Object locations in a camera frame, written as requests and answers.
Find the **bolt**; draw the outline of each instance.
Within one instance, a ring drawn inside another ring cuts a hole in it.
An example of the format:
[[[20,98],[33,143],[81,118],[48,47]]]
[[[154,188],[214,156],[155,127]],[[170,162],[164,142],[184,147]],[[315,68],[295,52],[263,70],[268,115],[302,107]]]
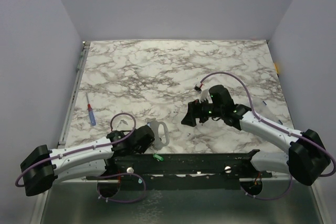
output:
[[[224,171],[225,171],[225,173],[231,173],[232,169],[231,169],[230,166],[225,166]]]
[[[134,169],[132,167],[128,167],[126,172],[127,173],[134,173]]]

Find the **green clip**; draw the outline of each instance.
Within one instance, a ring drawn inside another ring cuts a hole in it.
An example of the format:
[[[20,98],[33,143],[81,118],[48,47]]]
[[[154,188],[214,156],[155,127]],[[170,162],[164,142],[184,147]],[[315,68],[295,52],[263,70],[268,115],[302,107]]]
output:
[[[158,155],[158,154],[153,154],[153,157],[154,157],[155,159],[157,159],[158,161],[163,161],[163,157],[161,157],[161,156]]]

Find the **marble countertop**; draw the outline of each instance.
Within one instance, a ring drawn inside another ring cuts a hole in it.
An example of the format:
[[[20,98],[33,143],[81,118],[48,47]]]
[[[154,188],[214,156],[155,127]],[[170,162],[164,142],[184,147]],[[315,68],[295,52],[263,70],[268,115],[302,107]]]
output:
[[[106,136],[111,118],[128,112],[135,116],[137,127],[145,125],[146,118],[167,124],[170,144],[159,153],[249,152],[253,148],[278,152],[277,147],[226,126],[223,121],[209,120],[196,127],[181,125],[187,103],[199,96],[193,90],[195,83],[214,71],[229,71],[239,76],[249,88],[258,113],[293,127],[264,40],[94,41],[85,64],[66,147]],[[228,88],[235,103],[248,104],[246,92],[232,77],[210,77],[205,87],[216,84]],[[86,92],[96,126],[90,125]],[[130,118],[120,116],[113,128],[130,130],[132,125]]]

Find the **gray wall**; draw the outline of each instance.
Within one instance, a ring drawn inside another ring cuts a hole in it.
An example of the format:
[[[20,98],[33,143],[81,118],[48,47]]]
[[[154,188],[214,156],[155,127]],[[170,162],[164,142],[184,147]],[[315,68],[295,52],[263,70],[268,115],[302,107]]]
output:
[[[270,39],[292,0],[62,0],[83,40]]]
[[[336,156],[336,0],[293,0],[269,43],[295,127]],[[336,175],[320,179],[336,223]]]
[[[56,147],[81,39],[60,0],[0,0],[0,223],[29,223],[14,181],[38,145]]]

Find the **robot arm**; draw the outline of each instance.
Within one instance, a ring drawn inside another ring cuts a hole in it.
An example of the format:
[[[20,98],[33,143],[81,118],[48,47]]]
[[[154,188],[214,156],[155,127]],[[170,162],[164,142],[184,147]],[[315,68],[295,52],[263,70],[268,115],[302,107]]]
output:
[[[204,99],[207,96],[204,94],[201,99],[189,102],[188,112],[181,123],[195,127],[196,118],[200,123],[205,123],[210,117],[219,118],[228,126],[263,138],[286,154],[260,152],[251,160],[255,169],[290,173],[297,181],[310,186],[330,164],[330,158],[324,152],[300,139],[301,136],[305,137],[325,149],[315,131],[301,132],[262,118],[251,108],[235,104],[223,85],[211,87],[209,93],[213,103]]]
[[[70,148],[49,150],[47,145],[41,145],[21,163],[24,184],[17,180],[16,185],[25,187],[27,196],[33,196],[50,189],[53,183],[101,176],[115,167],[111,161],[116,157],[142,154],[152,144],[157,149],[168,145],[168,137],[165,144],[159,138],[160,124],[167,136],[167,126],[152,120],[126,136],[123,131],[112,131],[106,137]]]

